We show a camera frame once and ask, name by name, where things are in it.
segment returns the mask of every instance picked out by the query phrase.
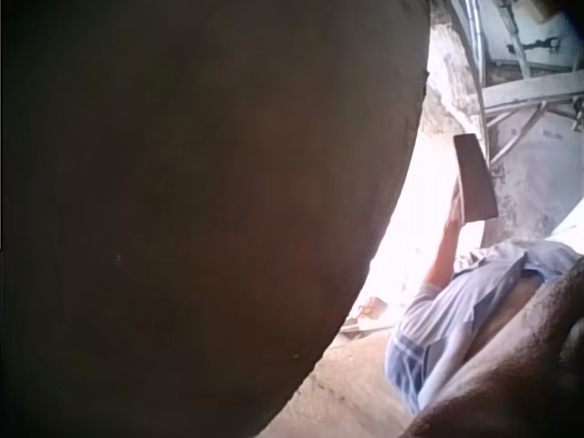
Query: concrete floor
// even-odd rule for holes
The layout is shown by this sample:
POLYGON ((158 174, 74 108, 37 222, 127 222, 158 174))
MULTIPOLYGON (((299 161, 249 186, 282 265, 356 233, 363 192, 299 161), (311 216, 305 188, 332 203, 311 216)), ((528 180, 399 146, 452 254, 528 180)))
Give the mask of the concrete floor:
MULTIPOLYGON (((498 125, 491 156, 532 111, 520 111, 498 125)), ((509 238, 546 238, 582 199, 584 137, 571 124, 571 120, 546 113, 491 169, 499 217, 487 221, 484 246, 509 238)))
POLYGON ((389 334, 329 349, 258 438, 394 438, 412 419, 383 374, 389 334))

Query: dark brown object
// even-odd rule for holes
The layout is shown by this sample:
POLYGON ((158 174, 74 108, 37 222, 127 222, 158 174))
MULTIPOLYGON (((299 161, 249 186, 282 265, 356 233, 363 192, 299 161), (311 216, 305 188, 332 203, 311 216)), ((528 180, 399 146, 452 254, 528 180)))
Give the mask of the dark brown object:
POLYGON ((474 134, 454 136, 463 203, 463 222, 485 221, 498 216, 495 191, 481 146, 474 134))
POLYGON ((2 18, 6 418, 26 437, 253 436, 385 233, 428 2, 19 2, 2 18))

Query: man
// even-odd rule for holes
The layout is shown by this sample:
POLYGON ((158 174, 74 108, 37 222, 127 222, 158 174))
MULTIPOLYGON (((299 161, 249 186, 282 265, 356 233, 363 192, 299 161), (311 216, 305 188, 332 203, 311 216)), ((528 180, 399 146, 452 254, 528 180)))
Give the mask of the man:
POLYGON ((545 293, 542 286, 579 259, 555 242, 504 242, 453 274, 463 225, 455 193, 433 264, 388 344, 386 375, 412 412, 423 409, 534 293, 545 293))

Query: light blue shirt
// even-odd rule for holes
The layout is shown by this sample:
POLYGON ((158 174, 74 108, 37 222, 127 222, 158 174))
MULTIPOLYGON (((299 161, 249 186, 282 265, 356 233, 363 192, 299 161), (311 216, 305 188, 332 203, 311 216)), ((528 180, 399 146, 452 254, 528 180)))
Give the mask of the light blue shirt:
POLYGON ((437 380, 446 383, 461 367, 477 331, 525 270, 553 281, 578 259, 569 246, 557 242, 509 241, 454 274, 444 290, 422 285, 390 338, 385 360, 388 379, 412 412, 429 401, 434 388, 429 391, 428 386, 435 387, 437 380))

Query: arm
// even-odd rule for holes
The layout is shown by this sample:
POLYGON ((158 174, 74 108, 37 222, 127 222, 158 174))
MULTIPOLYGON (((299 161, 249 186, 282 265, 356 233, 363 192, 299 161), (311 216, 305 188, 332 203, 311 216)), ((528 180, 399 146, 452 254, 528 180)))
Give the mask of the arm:
POLYGON ((429 283, 440 289, 445 288, 450 283, 454 271, 454 257, 458 246, 458 237, 463 227, 463 220, 460 206, 460 196, 454 190, 453 200, 450 207, 448 219, 444 225, 442 240, 438 245, 438 252, 428 274, 424 278, 424 283, 429 283))

